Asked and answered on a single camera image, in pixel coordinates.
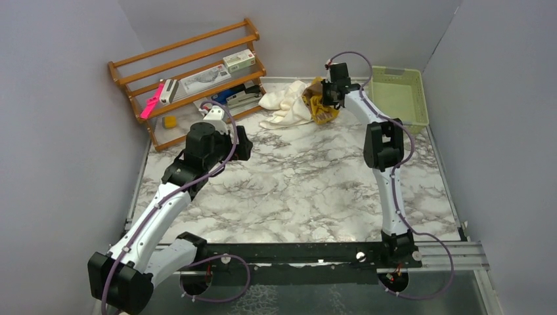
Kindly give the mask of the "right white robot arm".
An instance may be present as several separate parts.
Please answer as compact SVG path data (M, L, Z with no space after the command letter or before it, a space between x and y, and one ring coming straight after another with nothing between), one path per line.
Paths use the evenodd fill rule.
M412 258L414 238L404 223L405 208L400 191L400 163L405 157L403 128L398 119L381 112L363 91L351 81L345 63L327 62L327 78L321 81L323 104L345 108L366 127L363 157L372 169L380 195L382 210L382 246L380 261L394 267Z

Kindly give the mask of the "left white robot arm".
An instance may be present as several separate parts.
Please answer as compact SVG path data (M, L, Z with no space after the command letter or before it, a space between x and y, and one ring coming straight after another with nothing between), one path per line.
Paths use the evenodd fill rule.
M188 207L208 179L220 174L229 161L247 161L253 148L245 128L195 123L185 149L166 168L148 209L105 254L94 253L87 263L91 294L101 302L102 314L139 314L154 289L182 267L196 270L217 259L245 260L220 254L206 258L205 239L184 233L161 251L157 246L178 214Z

